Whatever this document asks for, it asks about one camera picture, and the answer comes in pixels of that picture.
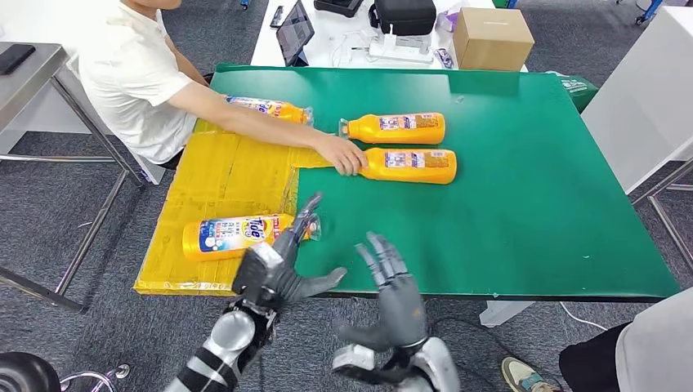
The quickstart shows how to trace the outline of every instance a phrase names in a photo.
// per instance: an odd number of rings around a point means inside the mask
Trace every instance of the sneaker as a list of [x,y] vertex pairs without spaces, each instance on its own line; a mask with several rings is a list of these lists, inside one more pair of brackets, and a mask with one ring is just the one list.
[[533,368],[519,359],[507,357],[500,365],[505,382],[514,392],[554,392],[558,387],[548,384]]

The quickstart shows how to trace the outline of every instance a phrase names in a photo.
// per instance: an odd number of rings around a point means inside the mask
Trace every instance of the yellow tape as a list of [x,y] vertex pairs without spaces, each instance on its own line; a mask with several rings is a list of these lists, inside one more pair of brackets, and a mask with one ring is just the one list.
[[298,167],[315,151],[269,145],[199,120],[168,190],[134,288],[140,294],[229,296],[240,259],[188,261],[182,230],[216,217],[296,212]]

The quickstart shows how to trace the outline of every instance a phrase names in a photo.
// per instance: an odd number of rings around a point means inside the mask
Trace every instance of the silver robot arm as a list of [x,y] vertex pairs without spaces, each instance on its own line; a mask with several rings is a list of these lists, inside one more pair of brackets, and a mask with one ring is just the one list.
[[[380,321],[367,328],[341,327],[339,336],[355,344],[335,353],[332,369],[374,385],[393,385],[398,392],[458,392],[457,369],[445,343],[426,333],[426,313],[416,281],[402,258],[383,236],[368,233],[378,257],[366,246],[356,250],[378,285]],[[382,367],[375,352],[393,349]]]
[[234,390],[241,373],[270,341],[279,309],[339,284],[347,272],[344,268],[312,279],[299,276],[294,269],[298,246],[316,218],[319,202],[320,195],[313,196],[273,246],[259,243],[245,252],[231,286],[239,296],[165,392]]

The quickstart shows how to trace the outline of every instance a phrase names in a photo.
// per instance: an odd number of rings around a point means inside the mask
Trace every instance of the person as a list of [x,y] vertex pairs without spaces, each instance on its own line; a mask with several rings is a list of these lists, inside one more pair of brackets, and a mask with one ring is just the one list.
[[226,102],[173,44],[161,9],[181,0],[108,3],[79,46],[78,73],[88,99],[135,154],[175,169],[197,118],[277,145],[314,149],[340,174],[368,162],[349,140]]
[[[638,314],[559,357],[573,392],[688,392],[693,382],[693,288]],[[519,359],[505,358],[501,372],[515,392],[562,390]]]

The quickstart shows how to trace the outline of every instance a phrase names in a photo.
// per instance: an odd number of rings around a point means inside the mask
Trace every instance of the orange detergent bottle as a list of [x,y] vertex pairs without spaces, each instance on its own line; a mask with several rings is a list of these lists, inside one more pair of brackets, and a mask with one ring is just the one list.
[[227,96],[226,102],[255,109],[291,123],[313,125],[313,108],[302,109],[281,100],[261,100],[247,96]]
[[448,149],[367,149],[368,167],[360,174],[371,180],[449,184],[457,159]]
[[[265,241],[272,244],[293,222],[287,214],[241,216],[191,222],[183,229],[183,254],[190,261],[239,257],[245,249]],[[312,221],[304,239],[320,237],[320,220]]]
[[436,145],[445,137],[445,118],[440,113],[366,114],[356,120],[340,120],[339,135],[364,143]]

